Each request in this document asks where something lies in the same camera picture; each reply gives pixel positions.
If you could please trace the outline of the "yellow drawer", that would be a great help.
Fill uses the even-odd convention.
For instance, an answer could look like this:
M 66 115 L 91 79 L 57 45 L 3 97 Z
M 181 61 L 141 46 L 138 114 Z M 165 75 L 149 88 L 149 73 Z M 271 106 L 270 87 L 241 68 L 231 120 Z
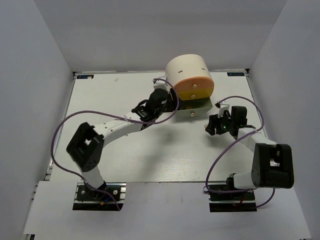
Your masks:
M 203 99 L 203 98 L 209 98 L 214 91 L 213 87 L 209 88 L 193 88 L 191 90 L 186 91 L 177 91 L 179 98 L 182 101 L 189 101 L 189 100 L 195 100 L 195 99 Z

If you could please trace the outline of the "grey-green bottom drawer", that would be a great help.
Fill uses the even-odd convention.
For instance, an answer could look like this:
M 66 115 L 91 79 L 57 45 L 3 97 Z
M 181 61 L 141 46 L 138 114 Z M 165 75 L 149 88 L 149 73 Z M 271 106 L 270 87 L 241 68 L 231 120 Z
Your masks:
M 212 108 L 213 104 L 210 97 L 181 100 L 175 115 L 178 117 L 198 117 Z

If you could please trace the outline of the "orange top drawer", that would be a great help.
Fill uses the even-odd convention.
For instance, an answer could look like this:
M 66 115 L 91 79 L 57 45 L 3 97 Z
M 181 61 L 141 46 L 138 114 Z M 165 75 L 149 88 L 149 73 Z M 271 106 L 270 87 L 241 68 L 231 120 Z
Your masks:
M 214 81 L 205 76 L 190 77 L 183 79 L 174 85 L 174 88 L 177 92 L 192 92 L 197 90 L 207 90 L 214 89 Z

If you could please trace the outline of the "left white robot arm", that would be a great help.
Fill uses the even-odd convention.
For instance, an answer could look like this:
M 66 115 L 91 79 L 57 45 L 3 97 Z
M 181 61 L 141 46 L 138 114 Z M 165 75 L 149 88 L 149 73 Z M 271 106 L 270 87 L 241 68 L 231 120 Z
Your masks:
M 85 182 L 89 184 L 90 196 L 99 200 L 106 193 L 106 182 L 98 168 L 103 148 L 121 137 L 155 125 L 163 113 L 175 111 L 179 107 L 178 100 L 174 89 L 157 88 L 149 99 L 138 103 L 122 119 L 114 118 L 98 125 L 84 122 L 77 128 L 66 151 L 79 168 Z

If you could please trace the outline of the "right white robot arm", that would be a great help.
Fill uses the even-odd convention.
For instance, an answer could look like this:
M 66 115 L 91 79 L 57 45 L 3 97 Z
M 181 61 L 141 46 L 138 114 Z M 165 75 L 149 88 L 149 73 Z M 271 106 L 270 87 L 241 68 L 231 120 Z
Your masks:
M 242 173 L 232 173 L 222 190 L 236 200 L 244 192 L 258 188 L 290 189 L 294 185 L 292 149 L 265 137 L 253 125 L 248 124 L 247 108 L 228 104 L 216 104 L 218 113 L 209 116 L 205 131 L 211 136 L 229 133 L 236 143 L 241 143 L 253 153 L 252 167 Z

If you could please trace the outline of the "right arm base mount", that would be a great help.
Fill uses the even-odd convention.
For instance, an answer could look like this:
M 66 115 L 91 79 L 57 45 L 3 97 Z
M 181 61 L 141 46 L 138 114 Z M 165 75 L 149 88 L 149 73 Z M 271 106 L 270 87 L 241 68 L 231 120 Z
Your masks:
M 256 212 L 257 205 L 253 192 L 213 193 L 205 186 L 203 192 L 209 195 L 209 211 L 211 213 Z

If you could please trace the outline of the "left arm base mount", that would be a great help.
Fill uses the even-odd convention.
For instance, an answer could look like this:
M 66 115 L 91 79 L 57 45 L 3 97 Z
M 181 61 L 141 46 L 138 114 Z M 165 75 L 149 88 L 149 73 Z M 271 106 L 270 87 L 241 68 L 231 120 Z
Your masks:
M 108 192 L 116 200 L 106 193 L 90 189 L 83 182 L 78 182 L 75 190 L 73 211 L 98 211 L 117 212 L 122 209 L 126 196 L 126 183 L 107 183 L 104 192 Z

